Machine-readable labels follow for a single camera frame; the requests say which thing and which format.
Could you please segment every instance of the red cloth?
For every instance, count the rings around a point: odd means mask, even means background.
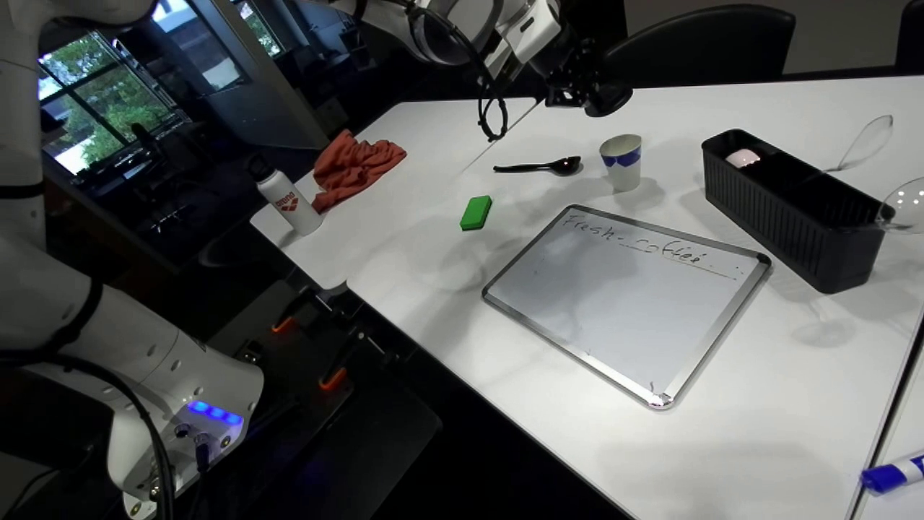
[[[332,145],[315,163],[315,183],[321,193],[315,196],[315,210],[322,215],[342,200],[376,184],[387,171],[393,171],[406,152],[393,141],[354,141],[348,129],[337,134]]]

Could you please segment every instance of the small cup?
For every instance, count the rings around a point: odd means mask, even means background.
[[[640,183],[640,135],[624,134],[599,145],[605,180],[614,193],[633,190]]]

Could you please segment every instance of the window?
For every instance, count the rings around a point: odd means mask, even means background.
[[[41,106],[64,122],[46,152],[70,173],[126,150],[135,141],[133,124],[155,134],[184,122],[182,109],[165,93],[153,93],[97,31],[42,54],[38,67]]]
[[[191,67],[200,69],[211,90],[226,90],[243,77],[227,48],[184,0],[159,0],[153,24],[175,43]]]
[[[249,0],[234,0],[239,17],[249,24],[249,28],[254,31],[254,37],[259,41],[259,46],[266,48],[266,54],[279,54],[279,41],[267,31],[267,25],[262,24],[262,17],[252,8]]]

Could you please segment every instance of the small whiteboard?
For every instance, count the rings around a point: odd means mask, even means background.
[[[485,300],[663,410],[768,269],[755,252],[572,206]]]

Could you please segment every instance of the green eraser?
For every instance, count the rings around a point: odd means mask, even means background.
[[[461,230],[485,228],[490,206],[490,196],[470,196],[461,215]]]

